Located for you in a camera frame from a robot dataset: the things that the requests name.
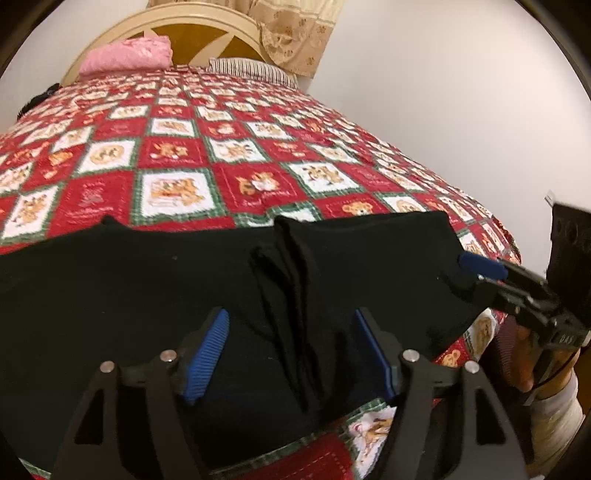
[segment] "headboard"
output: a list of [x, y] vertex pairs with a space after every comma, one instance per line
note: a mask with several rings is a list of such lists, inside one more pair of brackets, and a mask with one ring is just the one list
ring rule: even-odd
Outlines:
[[78, 56], [61, 84], [76, 80], [90, 50], [117, 40], [154, 35], [170, 37], [174, 64], [207, 66], [212, 57], [243, 57], [272, 64], [253, 19], [219, 5], [182, 2], [148, 8], [108, 29]]

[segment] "white sleeve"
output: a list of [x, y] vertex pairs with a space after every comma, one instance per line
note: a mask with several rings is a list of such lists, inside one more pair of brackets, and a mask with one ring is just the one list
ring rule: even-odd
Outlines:
[[531, 440], [534, 463], [528, 465], [530, 476], [548, 475], [579, 431], [584, 415], [577, 400], [579, 380], [573, 372], [560, 392], [531, 406]]

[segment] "curtain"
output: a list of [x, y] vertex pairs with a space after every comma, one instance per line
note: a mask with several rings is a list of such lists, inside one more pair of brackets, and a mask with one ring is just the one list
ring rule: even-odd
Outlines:
[[[178, 0], [150, 0], [148, 7]], [[345, 0], [207, 0], [248, 15], [262, 30], [271, 60], [288, 72], [313, 77]]]

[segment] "pink pillow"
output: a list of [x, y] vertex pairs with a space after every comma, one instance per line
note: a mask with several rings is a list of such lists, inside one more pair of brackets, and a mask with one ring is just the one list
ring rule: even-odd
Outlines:
[[172, 65], [173, 50], [168, 37], [142, 37], [109, 43], [88, 52], [80, 75], [120, 70], [156, 70]]

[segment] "bed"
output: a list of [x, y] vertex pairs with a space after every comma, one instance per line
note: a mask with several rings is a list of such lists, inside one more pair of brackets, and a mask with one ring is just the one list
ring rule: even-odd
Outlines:
[[[154, 34], [171, 38], [175, 67], [76, 81], [89, 50]], [[207, 73], [211, 57], [270, 62], [251, 19], [190, 2], [148, 9], [89, 45], [64, 87], [0, 139], [0, 254], [105, 215], [176, 232], [268, 226], [278, 215], [313, 222], [441, 210], [466, 250], [520, 262], [511, 234], [474, 198], [299, 90]], [[501, 322], [484, 312], [437, 362], [458, 367], [478, 359]], [[358, 477], [385, 439], [371, 426], [392, 415], [376, 399], [334, 426]], [[295, 449], [212, 476], [231, 478]]]

